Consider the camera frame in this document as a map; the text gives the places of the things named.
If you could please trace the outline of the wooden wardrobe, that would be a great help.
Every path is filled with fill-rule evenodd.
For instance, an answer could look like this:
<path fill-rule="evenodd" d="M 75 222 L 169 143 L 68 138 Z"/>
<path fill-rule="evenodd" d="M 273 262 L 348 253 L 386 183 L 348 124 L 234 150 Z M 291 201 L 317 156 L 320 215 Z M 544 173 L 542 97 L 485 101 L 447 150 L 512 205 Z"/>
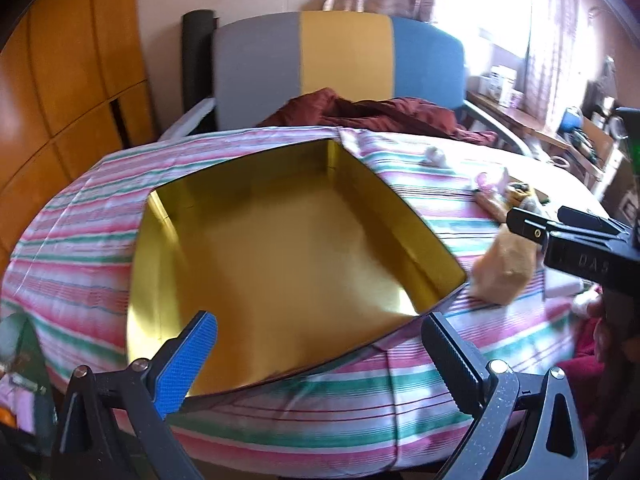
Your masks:
<path fill-rule="evenodd" d="M 103 156 L 159 135 L 136 0 L 35 0 L 1 50 L 1 258 Z"/>

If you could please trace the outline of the red clothing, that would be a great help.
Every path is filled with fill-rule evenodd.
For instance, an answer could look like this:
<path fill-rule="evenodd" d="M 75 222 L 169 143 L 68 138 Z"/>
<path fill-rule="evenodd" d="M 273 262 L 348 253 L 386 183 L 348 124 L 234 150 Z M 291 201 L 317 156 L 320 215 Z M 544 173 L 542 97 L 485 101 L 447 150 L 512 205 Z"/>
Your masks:
<path fill-rule="evenodd" d="M 594 435 L 598 387 L 608 350 L 612 347 L 611 331 L 604 319 L 602 287 L 593 285 L 576 296 L 570 310 L 578 319 L 575 350 L 570 359 L 559 362 L 559 367 L 564 370 L 572 388 L 589 457 L 616 456 L 613 445 L 602 444 L 602 439 Z"/>

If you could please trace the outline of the yellow sponge block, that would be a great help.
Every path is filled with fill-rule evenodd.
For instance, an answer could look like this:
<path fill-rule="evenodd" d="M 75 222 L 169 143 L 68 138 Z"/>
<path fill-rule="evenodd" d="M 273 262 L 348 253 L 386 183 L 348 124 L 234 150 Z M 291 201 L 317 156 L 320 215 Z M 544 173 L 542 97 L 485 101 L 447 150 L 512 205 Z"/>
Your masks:
<path fill-rule="evenodd" d="M 502 224 L 487 252 L 472 265 L 470 295 L 488 304 L 510 304 L 534 276 L 537 248 Z"/>

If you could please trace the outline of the pink hair roller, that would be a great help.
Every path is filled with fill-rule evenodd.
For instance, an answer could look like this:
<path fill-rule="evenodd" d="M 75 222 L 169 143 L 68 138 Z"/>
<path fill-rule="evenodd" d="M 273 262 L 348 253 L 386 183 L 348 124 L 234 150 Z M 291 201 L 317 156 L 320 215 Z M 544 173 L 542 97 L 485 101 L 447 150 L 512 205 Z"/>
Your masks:
<path fill-rule="evenodd" d="M 502 195 L 509 183 L 509 174 L 500 172 L 481 172 L 475 178 L 476 190 L 480 193 Z"/>

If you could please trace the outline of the striped bed sheet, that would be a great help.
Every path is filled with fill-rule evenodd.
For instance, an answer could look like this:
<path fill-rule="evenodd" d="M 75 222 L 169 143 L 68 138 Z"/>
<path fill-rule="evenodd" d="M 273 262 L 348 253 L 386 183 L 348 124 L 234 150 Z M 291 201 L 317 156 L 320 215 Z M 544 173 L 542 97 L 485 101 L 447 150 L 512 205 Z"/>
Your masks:
<path fill-rule="evenodd" d="M 254 128 L 120 151 L 32 220 L 1 311 L 32 318 L 58 388 L 212 312 L 216 346 L 169 417 L 196 460 L 293 478 L 433 463 L 469 419 L 422 346 L 429 308 L 448 299 L 454 328 L 521 372 L 575 348 L 577 318 L 541 272 L 504 307 L 462 287 L 498 231 L 475 181 L 500 169 L 552 208 L 601 212 L 555 166 L 410 134 Z"/>

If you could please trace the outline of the grey yellow blue headboard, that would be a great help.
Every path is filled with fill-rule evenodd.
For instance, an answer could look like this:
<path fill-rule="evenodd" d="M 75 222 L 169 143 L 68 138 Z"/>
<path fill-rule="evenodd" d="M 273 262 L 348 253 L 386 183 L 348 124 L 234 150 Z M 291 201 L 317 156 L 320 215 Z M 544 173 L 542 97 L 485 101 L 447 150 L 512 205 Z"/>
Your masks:
<path fill-rule="evenodd" d="M 462 43 L 408 18 L 346 11 L 267 14 L 214 33 L 221 130 L 254 127 L 288 100 L 323 88 L 349 101 L 420 98 L 450 110 L 465 99 Z"/>

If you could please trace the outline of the wooden desk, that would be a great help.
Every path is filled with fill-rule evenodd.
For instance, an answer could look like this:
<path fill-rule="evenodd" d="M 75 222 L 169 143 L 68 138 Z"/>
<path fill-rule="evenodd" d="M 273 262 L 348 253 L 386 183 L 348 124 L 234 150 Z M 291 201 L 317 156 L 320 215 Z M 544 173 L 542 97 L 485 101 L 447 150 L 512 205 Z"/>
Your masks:
<path fill-rule="evenodd" d="M 472 104 L 478 106 L 481 110 L 484 110 L 487 114 L 496 118 L 503 125 L 507 126 L 514 133 L 518 134 L 521 138 L 525 139 L 528 136 L 535 138 L 538 141 L 555 146 L 560 150 L 567 151 L 572 155 L 576 155 L 579 159 L 591 162 L 591 160 L 584 156 L 581 150 L 576 150 L 574 146 L 566 142 L 562 136 L 553 132 L 545 124 L 518 110 L 517 108 L 510 108 L 500 106 L 497 102 L 486 98 L 476 92 L 467 91 L 466 99 Z"/>

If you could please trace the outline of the dark red blanket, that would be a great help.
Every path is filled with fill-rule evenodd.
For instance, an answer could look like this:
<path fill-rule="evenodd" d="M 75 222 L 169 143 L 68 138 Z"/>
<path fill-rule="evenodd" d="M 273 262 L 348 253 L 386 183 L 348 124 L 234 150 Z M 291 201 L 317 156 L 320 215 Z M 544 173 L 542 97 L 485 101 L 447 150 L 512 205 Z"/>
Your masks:
<path fill-rule="evenodd" d="M 349 101 L 323 88 L 289 100 L 258 127 L 329 126 L 434 136 L 493 148 L 498 134 L 470 131 L 453 110 L 420 98 Z"/>

